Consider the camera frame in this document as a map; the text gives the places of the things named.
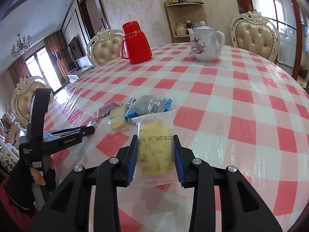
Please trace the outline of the left gloved hand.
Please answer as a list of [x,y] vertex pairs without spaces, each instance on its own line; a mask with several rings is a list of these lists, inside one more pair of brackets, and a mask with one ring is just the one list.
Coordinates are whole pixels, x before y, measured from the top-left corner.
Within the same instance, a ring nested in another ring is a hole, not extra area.
[[35,198],[32,192],[32,185],[34,183],[46,186],[50,193],[55,190],[55,170],[52,158],[49,159],[48,170],[44,177],[41,176],[37,169],[19,160],[8,178],[5,186],[8,198],[21,212],[28,216],[34,216],[36,212],[34,206]]

